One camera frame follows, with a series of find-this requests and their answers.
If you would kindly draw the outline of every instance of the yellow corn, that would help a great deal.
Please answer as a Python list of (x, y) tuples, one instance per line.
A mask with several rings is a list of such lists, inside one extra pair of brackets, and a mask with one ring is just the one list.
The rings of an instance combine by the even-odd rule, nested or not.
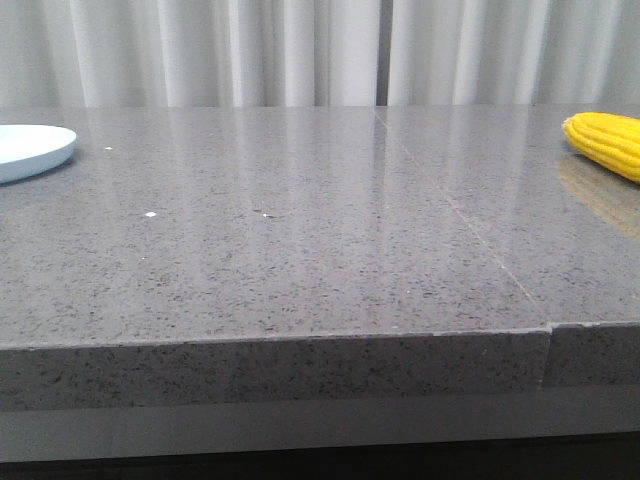
[(640, 120), (612, 113), (582, 112), (562, 124), (569, 143), (585, 156), (640, 182)]

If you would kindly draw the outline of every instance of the plate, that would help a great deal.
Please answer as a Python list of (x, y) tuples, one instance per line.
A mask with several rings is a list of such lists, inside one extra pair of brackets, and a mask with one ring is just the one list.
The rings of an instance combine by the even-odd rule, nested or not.
[(49, 125), (0, 125), (0, 183), (57, 167), (73, 153), (76, 132)]

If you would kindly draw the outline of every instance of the quartz countertop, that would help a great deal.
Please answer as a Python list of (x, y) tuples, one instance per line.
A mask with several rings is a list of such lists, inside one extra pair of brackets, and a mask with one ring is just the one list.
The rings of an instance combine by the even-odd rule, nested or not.
[(640, 187), (562, 121), (640, 106), (0, 109), (0, 408), (640, 383)]

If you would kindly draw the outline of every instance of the gray countertop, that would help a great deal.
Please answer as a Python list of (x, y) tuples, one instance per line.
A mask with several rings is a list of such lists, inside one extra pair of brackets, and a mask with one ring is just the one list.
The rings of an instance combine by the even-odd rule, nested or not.
[(562, 121), (640, 106), (0, 109), (0, 408), (640, 383), (640, 187)]

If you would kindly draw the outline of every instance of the curtain fold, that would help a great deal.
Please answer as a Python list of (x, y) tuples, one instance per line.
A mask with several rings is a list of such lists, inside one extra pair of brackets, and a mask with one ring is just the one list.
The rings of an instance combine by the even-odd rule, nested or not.
[(0, 106), (640, 102), (637, 0), (2, 0)]

